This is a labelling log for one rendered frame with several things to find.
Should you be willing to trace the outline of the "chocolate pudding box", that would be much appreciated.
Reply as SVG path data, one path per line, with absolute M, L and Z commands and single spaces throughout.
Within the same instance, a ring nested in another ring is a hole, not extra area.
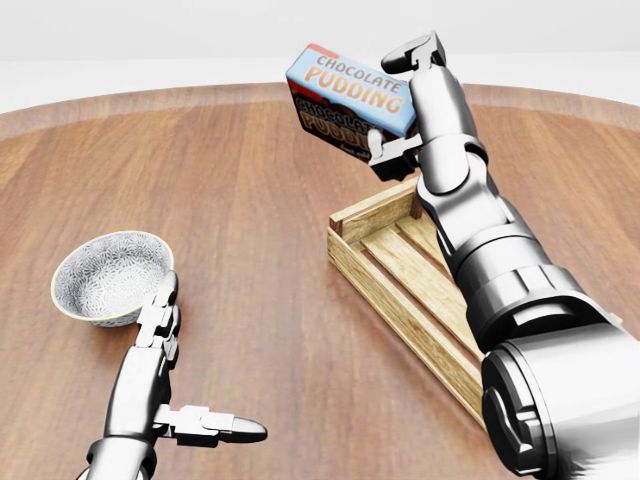
M 367 162 L 367 135 L 411 136 L 416 114 L 406 82 L 317 44 L 309 44 L 286 72 L 302 128 Z

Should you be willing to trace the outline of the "silver robot right hand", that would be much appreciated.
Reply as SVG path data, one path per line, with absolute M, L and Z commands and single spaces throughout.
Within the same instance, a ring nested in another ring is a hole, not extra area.
M 381 60 L 388 74 L 411 71 L 409 81 L 417 133 L 384 142 L 377 130 L 368 133 L 372 158 L 368 165 L 382 181 L 403 180 L 420 168 L 427 189 L 437 195 L 455 190 L 470 172 L 468 155 L 487 158 L 464 91 L 447 68 L 436 32 L 411 40 Z

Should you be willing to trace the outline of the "patterned white bowl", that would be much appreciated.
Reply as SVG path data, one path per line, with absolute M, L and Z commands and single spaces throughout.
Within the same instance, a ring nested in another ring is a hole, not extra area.
M 51 281 L 54 305 L 65 315 L 99 327 L 136 321 L 143 301 L 174 267 L 169 245 L 144 231 L 119 231 L 72 251 Z

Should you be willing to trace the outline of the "wooden slat tray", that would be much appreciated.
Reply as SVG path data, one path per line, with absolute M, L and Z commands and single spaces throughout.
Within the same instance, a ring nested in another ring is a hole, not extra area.
M 330 261 L 476 420 L 478 349 L 466 304 L 410 179 L 331 215 Z

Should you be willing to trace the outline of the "silver robot left hand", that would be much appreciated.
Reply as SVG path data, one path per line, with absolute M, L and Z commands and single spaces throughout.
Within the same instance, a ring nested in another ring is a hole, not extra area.
M 107 436 L 126 436 L 154 443 L 173 438 L 179 445 L 214 448 L 226 443 L 255 443 L 267 438 L 258 422 L 203 406 L 169 406 L 169 373 L 179 355 L 178 277 L 169 271 L 143 305 L 139 331 L 120 366 L 105 423 Z

